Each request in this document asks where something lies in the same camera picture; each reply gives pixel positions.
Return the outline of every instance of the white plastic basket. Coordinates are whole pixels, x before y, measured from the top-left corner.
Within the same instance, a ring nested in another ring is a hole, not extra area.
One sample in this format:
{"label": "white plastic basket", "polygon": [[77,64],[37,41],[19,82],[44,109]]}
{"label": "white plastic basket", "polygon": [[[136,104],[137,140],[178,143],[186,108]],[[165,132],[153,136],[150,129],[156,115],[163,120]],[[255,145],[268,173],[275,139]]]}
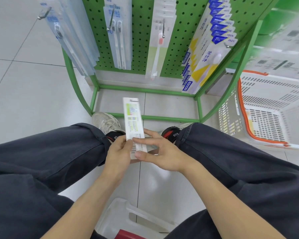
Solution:
{"label": "white plastic basket", "polygon": [[299,149],[299,80],[244,70],[218,115],[222,132],[249,144]]}

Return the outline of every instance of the dark gray jeans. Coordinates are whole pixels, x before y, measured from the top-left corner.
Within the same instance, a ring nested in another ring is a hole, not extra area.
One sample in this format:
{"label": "dark gray jeans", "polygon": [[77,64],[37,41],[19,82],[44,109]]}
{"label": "dark gray jeans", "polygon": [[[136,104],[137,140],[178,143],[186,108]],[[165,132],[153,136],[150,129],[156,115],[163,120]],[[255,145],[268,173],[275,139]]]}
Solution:
{"label": "dark gray jeans", "polygon": [[[176,145],[286,238],[299,239],[298,166],[199,123],[183,129]],[[104,164],[109,146],[83,123],[0,144],[0,239],[40,238],[73,204],[58,193]],[[167,238],[220,235],[203,210]]]}

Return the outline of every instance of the tile floor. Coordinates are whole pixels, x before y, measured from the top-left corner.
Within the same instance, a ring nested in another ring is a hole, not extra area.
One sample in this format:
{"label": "tile floor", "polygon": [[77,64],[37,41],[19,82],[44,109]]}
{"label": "tile floor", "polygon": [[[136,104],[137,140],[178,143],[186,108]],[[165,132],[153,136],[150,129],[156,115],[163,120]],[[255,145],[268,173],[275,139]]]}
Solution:
{"label": "tile floor", "polygon": [[[36,0],[0,0],[0,143],[78,122],[91,123],[73,91],[57,40],[44,21],[36,21],[39,10]],[[77,71],[76,76],[89,101],[92,88]],[[123,112],[121,100],[126,96],[139,98],[145,115],[198,117],[191,98],[113,90],[99,92],[96,110]],[[203,113],[206,114],[218,99],[202,96]],[[177,124],[144,121],[144,127],[152,130]],[[218,128],[217,116],[205,124]],[[299,152],[267,152],[299,165]],[[61,194],[76,200],[101,171],[102,167],[94,169]],[[115,197],[125,198],[132,205],[175,223],[205,208],[181,174],[143,162],[129,167],[108,204]]]}

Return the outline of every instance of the sneaker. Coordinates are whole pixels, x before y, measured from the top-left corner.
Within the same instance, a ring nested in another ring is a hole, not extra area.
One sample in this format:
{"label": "sneaker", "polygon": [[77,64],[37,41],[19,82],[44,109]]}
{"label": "sneaker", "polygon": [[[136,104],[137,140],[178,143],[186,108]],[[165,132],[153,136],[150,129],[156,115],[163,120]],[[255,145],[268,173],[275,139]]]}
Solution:
{"label": "sneaker", "polygon": [[92,115],[92,124],[100,129],[105,135],[113,131],[120,131],[125,134],[125,131],[121,128],[119,121],[111,114],[105,112],[95,112]]}
{"label": "sneaker", "polygon": [[160,131],[158,132],[162,137],[166,138],[167,140],[169,140],[170,142],[175,142],[177,139],[177,136],[179,134],[179,132],[181,130],[183,130],[184,128],[188,127],[189,125],[191,125],[192,123],[182,123],[181,125],[179,125],[178,127],[176,126],[171,126],[169,128],[166,128],[164,131]]}

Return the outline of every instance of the green pegboard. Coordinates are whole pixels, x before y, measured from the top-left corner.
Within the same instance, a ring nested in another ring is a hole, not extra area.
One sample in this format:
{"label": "green pegboard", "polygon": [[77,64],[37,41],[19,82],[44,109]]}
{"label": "green pegboard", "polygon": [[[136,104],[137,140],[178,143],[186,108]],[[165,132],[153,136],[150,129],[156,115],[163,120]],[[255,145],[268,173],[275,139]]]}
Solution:
{"label": "green pegboard", "polygon": [[[250,30],[272,0],[231,0],[232,20],[237,39]],[[208,0],[177,0],[177,19],[169,43],[161,76],[181,78],[181,63]],[[96,70],[145,74],[154,0],[132,0],[132,70],[116,69],[104,21],[104,0],[83,0],[101,57]]]}

